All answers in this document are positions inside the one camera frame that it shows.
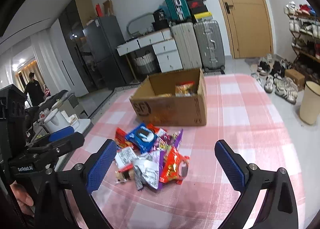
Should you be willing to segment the person's left hand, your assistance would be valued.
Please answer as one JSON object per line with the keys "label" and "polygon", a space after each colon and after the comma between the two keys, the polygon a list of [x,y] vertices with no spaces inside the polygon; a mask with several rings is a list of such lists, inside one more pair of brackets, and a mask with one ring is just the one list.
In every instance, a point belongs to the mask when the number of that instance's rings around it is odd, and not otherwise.
{"label": "person's left hand", "polygon": [[27,193],[26,189],[19,185],[16,181],[10,185],[11,190],[20,206],[21,211],[26,215],[34,216],[34,212],[32,207],[34,205],[34,201],[31,196]]}

